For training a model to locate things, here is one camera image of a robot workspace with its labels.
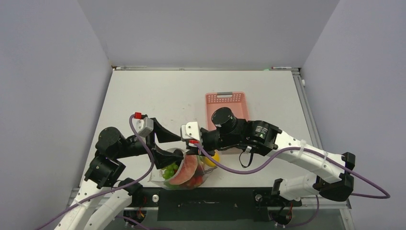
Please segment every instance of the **white table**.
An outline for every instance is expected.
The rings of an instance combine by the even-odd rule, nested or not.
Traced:
[[[180,134],[180,126],[198,121],[206,127],[204,96],[208,92],[246,94],[251,120],[263,120],[278,126],[297,139],[311,143],[305,115],[290,71],[114,71],[101,110],[83,174],[94,157],[99,133],[106,127],[118,128],[124,136],[132,135],[128,118],[134,112],[148,114],[168,130]],[[163,149],[184,148],[184,142],[158,144]],[[250,170],[267,157],[254,155]],[[147,155],[119,159],[126,169],[120,179],[137,179],[149,168]],[[238,155],[223,155],[221,163],[244,170]],[[307,173],[288,162],[275,159],[258,173],[237,175],[216,169],[203,187],[264,187],[278,178],[292,178]],[[144,187],[156,187],[149,177],[141,181]]]

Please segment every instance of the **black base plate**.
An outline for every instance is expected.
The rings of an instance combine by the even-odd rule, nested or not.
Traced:
[[[272,190],[268,188],[195,188],[193,190],[165,190],[143,188],[147,198],[144,207],[158,206],[160,221],[190,220],[237,220],[252,219],[269,221],[267,207],[280,207],[279,202],[257,202],[255,195],[266,197]],[[159,202],[152,202],[153,195],[159,195]]]

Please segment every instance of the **screw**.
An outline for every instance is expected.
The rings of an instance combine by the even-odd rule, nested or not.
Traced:
[[[262,195],[261,194],[255,195],[255,200],[256,201],[261,201],[262,200]]]
[[[159,196],[158,195],[153,195],[152,196],[152,201],[154,201],[155,203],[159,201]]]

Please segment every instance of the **plastic bag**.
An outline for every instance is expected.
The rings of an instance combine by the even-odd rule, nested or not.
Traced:
[[[186,155],[181,162],[173,163],[164,169],[154,169],[149,181],[168,190],[194,189],[201,186],[217,167],[209,167],[203,162],[204,156]]]

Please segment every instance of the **white wall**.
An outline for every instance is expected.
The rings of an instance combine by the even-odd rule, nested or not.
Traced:
[[[301,67],[338,0],[78,0],[117,66]]]
[[[323,147],[392,198],[350,199],[357,230],[405,229],[406,1],[341,0],[302,75]],[[355,191],[379,194],[356,181]]]
[[[0,226],[33,229],[78,186],[111,67],[76,0],[2,0],[0,35]]]

